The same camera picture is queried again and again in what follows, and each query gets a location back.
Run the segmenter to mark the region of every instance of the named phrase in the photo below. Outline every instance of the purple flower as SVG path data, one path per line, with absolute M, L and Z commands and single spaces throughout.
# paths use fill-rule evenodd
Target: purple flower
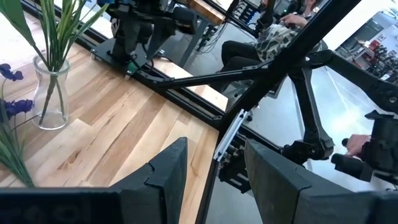
M 9 64 L 2 64 L 0 65 L 0 73 L 3 75 L 5 78 L 16 81 L 16 80 L 22 80 L 24 76 L 22 75 L 21 71 L 16 71 L 13 73 L 11 71 L 11 66 Z
M 27 113 L 32 109 L 33 101 L 32 100 L 19 100 L 14 103 L 14 107 L 18 113 L 24 112 Z
M 6 109 L 7 118 L 4 119 L 2 112 L 0 113 L 0 122 L 9 121 L 13 116 L 19 113 L 27 113 L 32 109 L 33 101 L 32 100 L 19 100 L 17 102 L 6 102 L 3 99 L 0 99 L 1 110 L 3 108 Z

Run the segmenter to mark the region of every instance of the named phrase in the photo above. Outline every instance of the light wood surface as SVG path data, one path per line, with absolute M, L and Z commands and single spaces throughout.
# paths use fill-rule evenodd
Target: light wood surface
M 233 0 L 214 0 L 214 2 L 220 5 L 225 11 L 228 10 L 232 1 Z M 190 0 L 189 7 L 200 12 L 200 14 L 205 16 L 206 19 L 215 26 L 222 24 L 225 20 L 225 16 L 222 13 L 211 7 L 204 0 Z
M 40 23 L 25 15 L 40 49 Z M 7 100 L 33 98 L 37 84 L 31 46 L 0 15 L 0 63 L 9 63 L 25 79 L 7 82 Z M 140 168 L 181 136 L 188 138 L 188 175 L 181 224 L 194 223 L 218 138 L 209 127 L 139 82 L 125 78 L 109 66 L 90 59 L 74 45 L 68 55 L 72 69 L 67 91 L 70 121 L 57 131 L 24 125 L 27 146 L 24 158 L 39 187 L 108 187 Z M 162 70 L 187 76 L 178 67 L 157 62 Z M 192 90 L 224 109 L 226 98 L 208 86 Z M 3 166 L 0 187 L 22 187 Z

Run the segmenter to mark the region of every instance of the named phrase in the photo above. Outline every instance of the person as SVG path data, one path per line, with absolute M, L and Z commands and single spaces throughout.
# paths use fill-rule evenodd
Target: person
M 299 30 L 305 27 L 308 20 L 313 16 L 312 11 L 322 0 L 306 0 L 306 8 L 303 15 L 289 14 L 280 19 L 289 28 L 278 25 L 271 26 L 261 31 L 255 44 L 246 44 L 233 40 L 224 42 L 221 48 L 221 61 L 223 68 L 219 72 L 239 70 L 243 67 L 258 65 L 259 63 L 275 57 L 290 41 L 298 34 Z M 320 44 L 314 49 L 321 50 Z M 210 86 L 222 93 L 230 82 L 217 82 Z
M 362 152 L 362 146 L 371 138 L 368 134 L 353 134 L 347 141 L 346 156 L 354 157 L 359 156 Z

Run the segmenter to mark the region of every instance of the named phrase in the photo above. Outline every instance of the black pants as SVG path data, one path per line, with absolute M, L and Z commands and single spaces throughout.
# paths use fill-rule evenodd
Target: black pants
M 223 43 L 221 48 L 221 59 L 224 67 L 221 72 L 240 70 L 243 67 L 258 65 L 261 63 L 257 50 L 248 44 L 232 40 Z M 218 92 L 224 92 L 231 82 L 217 82 L 210 86 Z

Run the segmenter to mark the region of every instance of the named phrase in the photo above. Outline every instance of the gray floor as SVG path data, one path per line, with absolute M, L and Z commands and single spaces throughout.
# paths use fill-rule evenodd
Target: gray floor
M 178 48 L 182 51 L 188 43 L 185 38 Z M 220 53 L 226 40 L 252 41 L 237 28 L 228 26 L 215 48 L 208 54 L 193 54 L 185 69 L 193 75 L 204 75 L 222 66 Z M 370 134 L 373 123 L 363 115 L 376 109 L 374 103 L 355 85 L 334 72 L 322 67 L 313 71 L 313 90 L 322 119 L 322 125 L 334 139 L 335 152 L 345 153 L 341 140 L 353 133 Z M 292 83 L 287 79 L 278 99 L 263 98 L 254 110 L 254 120 L 247 125 L 277 144 L 290 144 L 302 137 L 301 119 Z M 310 161 L 308 169 L 354 191 L 385 190 L 391 185 L 374 180 L 362 182 L 333 169 L 330 161 Z M 262 223 L 254 198 L 241 194 L 228 184 L 216 181 L 207 218 L 208 224 Z

